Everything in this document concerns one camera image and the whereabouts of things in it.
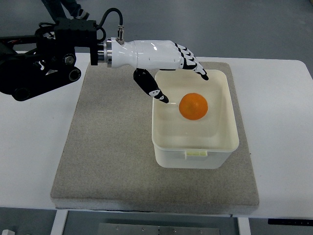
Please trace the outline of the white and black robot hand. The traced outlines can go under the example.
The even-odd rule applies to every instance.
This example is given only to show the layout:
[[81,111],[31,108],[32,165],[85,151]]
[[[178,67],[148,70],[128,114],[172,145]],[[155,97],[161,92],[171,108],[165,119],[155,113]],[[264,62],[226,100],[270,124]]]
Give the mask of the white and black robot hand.
[[129,65],[135,68],[134,81],[150,97],[163,103],[169,99],[158,87],[149,70],[190,70],[208,80],[207,73],[194,54],[169,40],[135,40],[120,44],[117,39],[106,41],[107,63],[111,68]]

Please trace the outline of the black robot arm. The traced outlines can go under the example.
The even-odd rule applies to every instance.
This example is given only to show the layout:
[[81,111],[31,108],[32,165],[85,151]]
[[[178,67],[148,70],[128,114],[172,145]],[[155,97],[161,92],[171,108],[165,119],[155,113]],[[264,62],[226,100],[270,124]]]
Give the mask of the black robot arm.
[[0,91],[25,101],[76,82],[76,47],[89,48],[92,65],[98,64],[98,45],[104,37],[102,24],[93,20],[59,18],[40,23],[34,35],[1,37]]

